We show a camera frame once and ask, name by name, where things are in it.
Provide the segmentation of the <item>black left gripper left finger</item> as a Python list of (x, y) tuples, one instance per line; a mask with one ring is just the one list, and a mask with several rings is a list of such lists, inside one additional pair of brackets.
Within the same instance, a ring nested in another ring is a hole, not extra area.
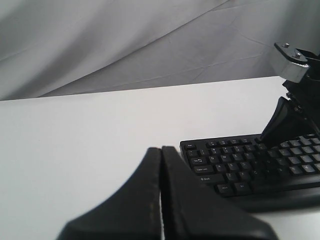
[(159, 148), (147, 149), (130, 178), (100, 205), (69, 221), (60, 240), (160, 240)]

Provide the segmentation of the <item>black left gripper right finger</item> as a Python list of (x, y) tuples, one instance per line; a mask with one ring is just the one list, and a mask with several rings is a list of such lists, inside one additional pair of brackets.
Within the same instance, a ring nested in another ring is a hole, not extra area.
[(173, 146), (163, 146), (161, 210), (167, 240), (273, 240), (272, 227), (218, 196)]

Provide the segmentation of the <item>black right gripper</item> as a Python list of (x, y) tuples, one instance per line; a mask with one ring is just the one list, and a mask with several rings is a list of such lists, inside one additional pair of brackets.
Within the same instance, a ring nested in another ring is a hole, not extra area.
[(268, 148), (307, 134), (320, 134), (320, 57), (297, 48), (310, 66), (299, 83), (286, 80), (287, 97), (280, 97), (275, 111), (261, 133)]

